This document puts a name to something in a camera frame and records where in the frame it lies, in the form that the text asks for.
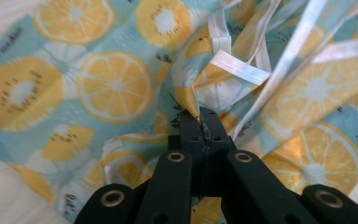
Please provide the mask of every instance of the black clamp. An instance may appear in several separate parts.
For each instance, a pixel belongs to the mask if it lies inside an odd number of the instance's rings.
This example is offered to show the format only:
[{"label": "black clamp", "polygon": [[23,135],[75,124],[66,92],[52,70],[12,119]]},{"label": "black clamp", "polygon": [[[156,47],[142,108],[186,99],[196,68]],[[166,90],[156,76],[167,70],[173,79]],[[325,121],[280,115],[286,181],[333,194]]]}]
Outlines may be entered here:
[{"label": "black clamp", "polygon": [[200,113],[201,124],[180,114],[180,135],[169,136],[149,180],[98,189],[76,224],[185,224],[191,197],[205,196],[222,198],[227,223],[358,223],[358,204],[346,195],[323,185],[293,193],[255,154],[236,149],[216,113]]}]

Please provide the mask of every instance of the fabric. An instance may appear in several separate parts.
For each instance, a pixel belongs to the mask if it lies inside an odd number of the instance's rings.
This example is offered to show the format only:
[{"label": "fabric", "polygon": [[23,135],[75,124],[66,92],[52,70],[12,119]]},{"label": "fabric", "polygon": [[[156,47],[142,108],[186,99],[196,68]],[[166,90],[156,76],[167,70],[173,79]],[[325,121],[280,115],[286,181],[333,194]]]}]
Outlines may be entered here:
[{"label": "fabric", "polygon": [[[358,182],[358,1],[46,0],[0,37],[0,160],[68,220],[220,114],[296,192]],[[223,222],[218,199],[192,222]]]}]

